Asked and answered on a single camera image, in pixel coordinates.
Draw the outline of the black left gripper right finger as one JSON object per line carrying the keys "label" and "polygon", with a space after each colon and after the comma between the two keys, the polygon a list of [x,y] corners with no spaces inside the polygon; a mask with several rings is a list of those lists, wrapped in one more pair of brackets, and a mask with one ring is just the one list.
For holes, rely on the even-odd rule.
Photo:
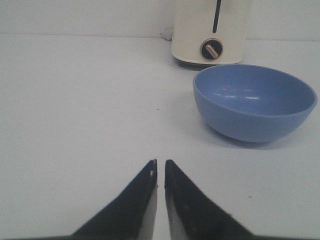
{"label": "black left gripper right finger", "polygon": [[165,200],[171,237],[253,237],[210,200],[169,159],[165,162]]}

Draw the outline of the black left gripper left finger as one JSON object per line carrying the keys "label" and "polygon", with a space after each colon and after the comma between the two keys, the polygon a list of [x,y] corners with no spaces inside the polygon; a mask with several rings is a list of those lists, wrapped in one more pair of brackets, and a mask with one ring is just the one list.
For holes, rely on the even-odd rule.
{"label": "black left gripper left finger", "polygon": [[73,237],[152,237],[157,211],[157,161],[150,160],[124,190]]}

